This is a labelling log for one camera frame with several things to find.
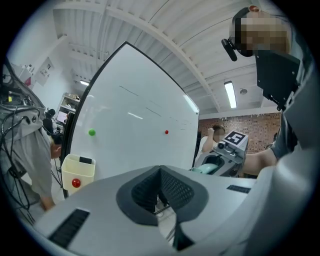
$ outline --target mesh grille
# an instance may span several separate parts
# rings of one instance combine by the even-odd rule
[[[156,171],[132,189],[133,201],[140,207],[153,213],[161,186],[161,173]]]
[[[160,191],[174,210],[187,205],[194,196],[190,186],[168,172],[158,170],[134,186],[132,198],[137,205],[153,213]]]
[[[194,196],[194,190],[166,171],[161,171],[162,191],[171,207],[178,210],[188,204]]]

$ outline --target white container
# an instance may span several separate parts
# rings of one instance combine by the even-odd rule
[[[80,162],[80,156],[68,154],[62,164],[61,174],[63,188],[68,191],[69,195],[94,181],[96,161],[92,159],[91,164]],[[80,186],[74,187],[73,180],[80,180]]]

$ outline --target black vent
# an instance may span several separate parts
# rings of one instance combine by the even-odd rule
[[[242,193],[246,193],[246,194],[248,194],[251,190],[251,188],[243,187],[243,186],[236,186],[236,185],[230,185],[226,189],[237,191],[237,192],[242,192]]]
[[[62,248],[67,248],[88,218],[89,214],[90,213],[85,210],[74,210],[74,212],[71,213],[71,215],[53,232],[49,237],[49,240]]]

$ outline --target whiteboard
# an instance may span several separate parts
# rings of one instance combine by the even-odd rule
[[[192,167],[199,109],[147,56],[125,42],[89,86],[70,153],[95,159],[95,180],[152,165]]]

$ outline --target white wall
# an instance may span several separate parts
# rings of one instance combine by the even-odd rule
[[[54,70],[42,86],[35,83],[32,91],[46,108],[56,110],[64,93],[76,93],[71,76],[68,37],[57,38],[53,6],[49,1],[27,21],[7,53],[9,61],[15,65],[31,64],[35,70],[49,57]]]
[[[57,39],[53,2],[48,1],[21,28],[7,53],[7,57],[16,65],[33,65]]]
[[[68,55],[68,37],[62,36],[48,57],[54,67],[44,86],[36,83],[32,91],[46,108],[56,110],[64,93],[73,93],[71,60]]]

